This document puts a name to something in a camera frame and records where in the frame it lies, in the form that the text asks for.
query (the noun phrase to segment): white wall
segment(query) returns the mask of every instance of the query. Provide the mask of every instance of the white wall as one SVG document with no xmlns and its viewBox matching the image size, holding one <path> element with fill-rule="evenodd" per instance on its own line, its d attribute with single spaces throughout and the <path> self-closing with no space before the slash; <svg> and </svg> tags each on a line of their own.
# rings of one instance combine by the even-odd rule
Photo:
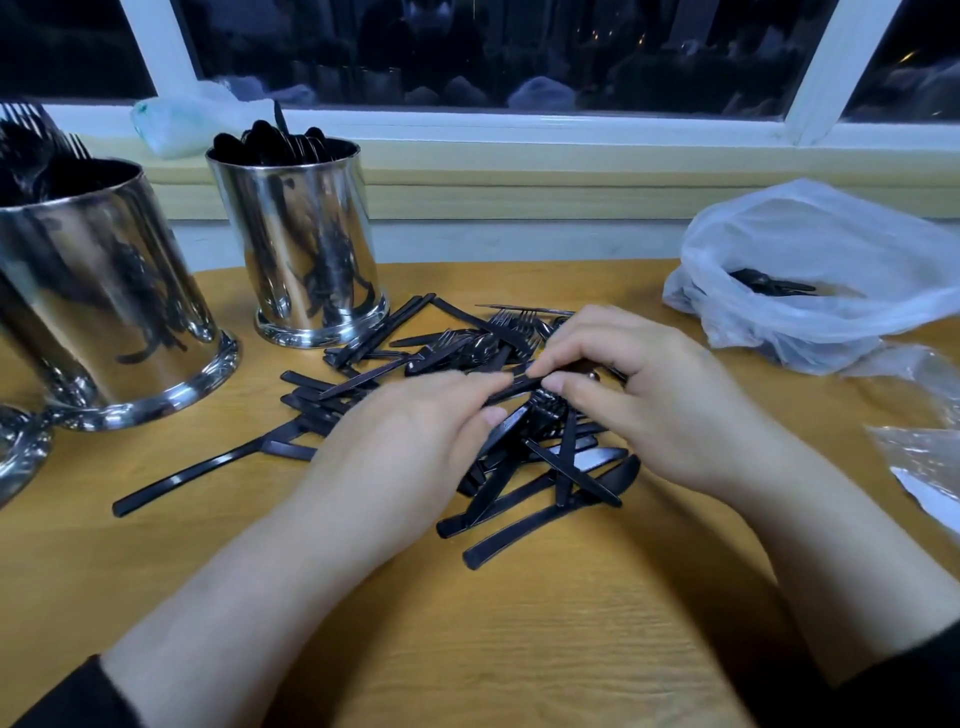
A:
<svg viewBox="0 0 960 728">
<path fill-rule="evenodd" d="M 372 225 L 379 263 L 676 257 L 686 229 L 685 222 L 632 220 Z M 244 264 L 226 221 L 178 221 L 173 229 L 193 271 Z"/>
</svg>

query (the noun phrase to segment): plastic bag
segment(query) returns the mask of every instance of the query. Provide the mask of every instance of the plastic bag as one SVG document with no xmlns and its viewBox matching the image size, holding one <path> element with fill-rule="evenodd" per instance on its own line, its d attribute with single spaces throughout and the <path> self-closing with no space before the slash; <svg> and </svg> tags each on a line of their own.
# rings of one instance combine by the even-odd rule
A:
<svg viewBox="0 0 960 728">
<path fill-rule="evenodd" d="M 272 119 L 274 102 L 237 101 L 222 85 L 197 81 L 195 95 L 138 101 L 130 116 L 155 155 L 176 159 L 203 154 L 220 132 L 239 136 L 257 119 Z"/>
<path fill-rule="evenodd" d="M 960 432 L 867 429 L 900 485 L 929 516 L 960 534 Z"/>
<path fill-rule="evenodd" d="M 960 430 L 960 372 L 945 356 L 920 344 L 892 344 L 870 353 L 841 376 L 896 376 L 923 387 L 944 425 Z"/>
<path fill-rule="evenodd" d="M 774 298 L 744 268 L 817 286 Z M 920 218 L 797 180 L 708 207 L 690 223 L 663 300 L 700 315 L 714 348 L 763 348 L 809 374 L 847 367 L 960 310 L 960 239 Z"/>
</svg>

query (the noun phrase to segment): pile of black cutlery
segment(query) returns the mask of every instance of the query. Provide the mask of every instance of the pile of black cutlery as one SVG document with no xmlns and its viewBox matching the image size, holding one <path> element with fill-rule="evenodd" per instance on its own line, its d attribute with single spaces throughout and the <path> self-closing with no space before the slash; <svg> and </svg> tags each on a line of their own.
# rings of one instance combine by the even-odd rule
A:
<svg viewBox="0 0 960 728">
<path fill-rule="evenodd" d="M 60 200 L 116 183 L 110 165 L 91 158 L 84 143 L 62 132 L 40 104 L 0 102 L 0 112 L 0 207 Z"/>
<path fill-rule="evenodd" d="M 275 124 L 263 119 L 254 121 L 239 139 L 229 133 L 217 134 L 210 154 L 224 164 L 289 167 L 334 161 L 349 153 L 341 140 L 326 138 L 317 127 L 310 127 L 303 134 L 290 133 L 276 101 L 274 116 Z"/>
<path fill-rule="evenodd" d="M 468 328 L 390 340 L 401 326 L 428 305 L 459 319 Z M 437 523 L 442 538 L 463 533 L 475 525 L 505 513 L 529 497 L 553 489 L 552 505 L 510 524 L 464 552 L 464 561 L 477 569 L 507 546 L 532 531 L 567 514 L 599 503 L 621 505 L 621 494 L 636 479 L 640 462 L 623 448 L 599 447 L 596 435 L 606 429 L 584 418 L 559 395 L 540 388 L 540 380 L 524 374 L 527 364 L 570 311 L 492 305 L 499 309 L 489 320 L 462 311 L 429 293 L 415 296 L 397 311 L 348 345 L 328 349 L 325 361 L 347 379 L 332 383 L 297 372 L 284 372 L 281 379 L 296 389 L 280 400 L 299 412 L 289 423 L 198 465 L 163 478 L 113 504 L 113 514 L 123 517 L 185 482 L 255 452 L 310 460 L 316 450 L 292 441 L 307 432 L 327 435 L 357 402 L 378 386 L 378 380 L 394 370 L 405 376 L 455 369 L 494 372 L 504 367 L 514 374 L 513 383 L 493 395 L 487 404 L 497 404 L 521 395 L 528 400 L 496 427 L 481 448 L 477 460 L 458 486 L 469 498 L 463 513 Z M 546 321 L 537 314 L 552 317 Z M 387 363 L 359 372 L 354 365 L 365 360 Z M 581 371 L 592 364 L 582 362 Z M 590 473 L 617 462 L 598 477 Z M 549 470 L 504 493 L 508 483 L 525 464 L 545 463 Z"/>
</svg>

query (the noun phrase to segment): stainless steel cup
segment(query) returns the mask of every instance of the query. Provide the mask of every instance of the stainless steel cup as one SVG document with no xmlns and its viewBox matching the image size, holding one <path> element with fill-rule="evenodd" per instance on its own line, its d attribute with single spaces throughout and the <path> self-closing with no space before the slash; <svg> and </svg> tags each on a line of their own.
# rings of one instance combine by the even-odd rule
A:
<svg viewBox="0 0 960 728">
<path fill-rule="evenodd" d="M 239 363 L 142 168 L 99 163 L 106 189 L 0 208 L 0 329 L 46 384 L 50 418 L 87 431 L 183 409 Z"/>
<path fill-rule="evenodd" d="M 327 140 L 343 158 L 291 167 L 207 162 L 240 237 L 260 303 L 256 328 L 283 347 L 355 339 L 388 310 L 376 279 L 360 147 Z"/>
</svg>

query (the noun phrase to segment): right hand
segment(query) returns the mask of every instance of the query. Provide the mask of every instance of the right hand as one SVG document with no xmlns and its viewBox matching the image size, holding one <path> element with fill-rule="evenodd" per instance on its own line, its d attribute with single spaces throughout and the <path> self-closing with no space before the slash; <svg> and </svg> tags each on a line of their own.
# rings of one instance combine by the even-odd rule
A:
<svg viewBox="0 0 960 728">
<path fill-rule="evenodd" d="M 623 372 L 623 391 L 555 372 L 578 359 Z M 550 337 L 527 375 L 549 375 L 545 389 L 627 440 L 652 472 L 721 499 L 730 488 L 761 484 L 800 444 L 706 349 L 614 306 L 585 306 Z"/>
</svg>

